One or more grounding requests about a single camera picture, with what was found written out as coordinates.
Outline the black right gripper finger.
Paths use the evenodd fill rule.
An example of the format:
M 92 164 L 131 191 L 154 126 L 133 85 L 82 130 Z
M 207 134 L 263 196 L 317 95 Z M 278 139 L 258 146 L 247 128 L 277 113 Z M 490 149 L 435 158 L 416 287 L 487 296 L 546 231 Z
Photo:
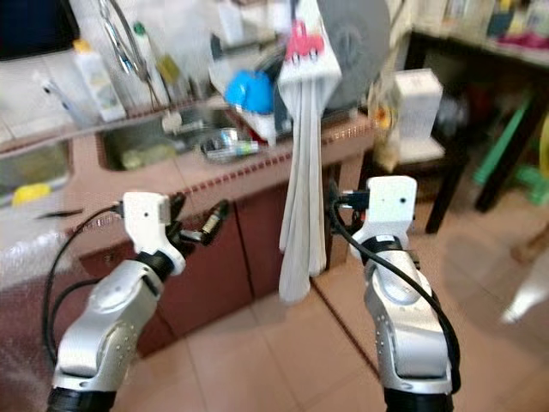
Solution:
M 341 212 L 341 190 L 336 180 L 330 179 L 324 186 L 324 213 L 326 215 L 327 231 L 330 233 L 344 233 L 347 224 L 342 219 Z

